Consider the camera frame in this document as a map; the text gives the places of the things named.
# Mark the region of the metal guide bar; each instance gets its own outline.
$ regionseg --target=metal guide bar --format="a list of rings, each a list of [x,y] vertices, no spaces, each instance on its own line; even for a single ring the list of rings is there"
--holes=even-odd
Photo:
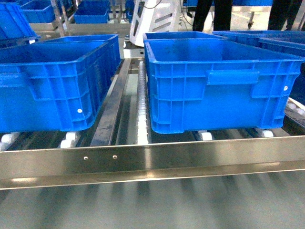
[[[119,76],[115,82],[110,101],[103,111],[102,118],[96,128],[93,140],[90,146],[108,146],[113,145],[115,138],[115,130],[118,120],[121,116],[122,95],[128,70],[130,68],[131,59],[124,59]]]
[[[0,189],[305,169],[305,136],[10,151]]]
[[[136,144],[146,145],[151,143],[150,119],[147,104],[147,82],[145,64],[139,62],[138,91],[137,91],[137,127]]]

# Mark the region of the crate handle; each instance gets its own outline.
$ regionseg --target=crate handle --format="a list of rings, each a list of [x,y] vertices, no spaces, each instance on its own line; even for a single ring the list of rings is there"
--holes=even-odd
[[[26,73],[0,73],[0,88],[27,87],[27,79]]]
[[[259,71],[212,70],[206,71],[207,85],[236,85],[258,83]]]

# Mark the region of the cable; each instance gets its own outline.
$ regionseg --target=cable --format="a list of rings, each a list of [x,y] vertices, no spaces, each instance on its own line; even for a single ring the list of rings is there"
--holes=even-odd
[[[145,5],[143,5],[143,7],[144,8],[147,8],[147,9],[154,9],[154,8],[156,8],[160,3],[162,2],[162,0],[160,0],[159,2],[158,2],[158,4],[157,5],[155,5],[154,7],[146,7]]]
[[[179,0],[179,3],[180,3],[180,7],[181,7],[181,13],[182,13],[184,19],[186,20],[186,22],[187,22],[190,26],[193,26],[192,24],[189,23],[189,21],[187,20],[187,18],[186,18],[185,15],[184,15],[184,12],[183,12],[183,10],[182,10],[183,7],[182,7],[182,4],[181,4],[181,0]]]
[[[185,25],[186,31],[188,31],[185,21],[183,21],[183,22],[184,22],[184,25]]]

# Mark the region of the metal rod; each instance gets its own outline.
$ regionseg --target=metal rod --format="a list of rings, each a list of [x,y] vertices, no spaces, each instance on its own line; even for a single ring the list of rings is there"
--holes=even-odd
[[[302,1],[291,30],[300,31],[305,22],[305,1]]]
[[[70,36],[70,23],[69,23],[69,19],[68,19],[68,16],[67,16],[67,12],[66,12],[66,8],[63,4],[63,0],[60,0],[61,1],[61,11],[62,11],[62,15],[63,15],[63,18],[65,20],[65,23],[66,23],[66,27],[67,27],[67,32],[68,32],[68,35]]]
[[[125,59],[115,82],[90,146],[113,145],[117,123],[121,117],[122,95],[126,85],[131,59]]]
[[[56,18],[56,21],[57,21],[57,24],[58,24],[59,33],[60,33],[61,37],[64,37],[65,36],[65,30],[63,28],[63,24],[62,24],[62,20],[61,20],[61,14],[60,14],[59,9],[58,9],[57,1],[56,0],[51,0],[51,4],[52,4],[54,14],[55,14],[55,18]]]

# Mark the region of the metal side rail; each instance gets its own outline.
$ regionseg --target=metal side rail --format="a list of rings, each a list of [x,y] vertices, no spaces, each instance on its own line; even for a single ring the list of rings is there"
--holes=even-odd
[[[304,170],[304,142],[290,136],[9,151],[0,154],[0,189]]]

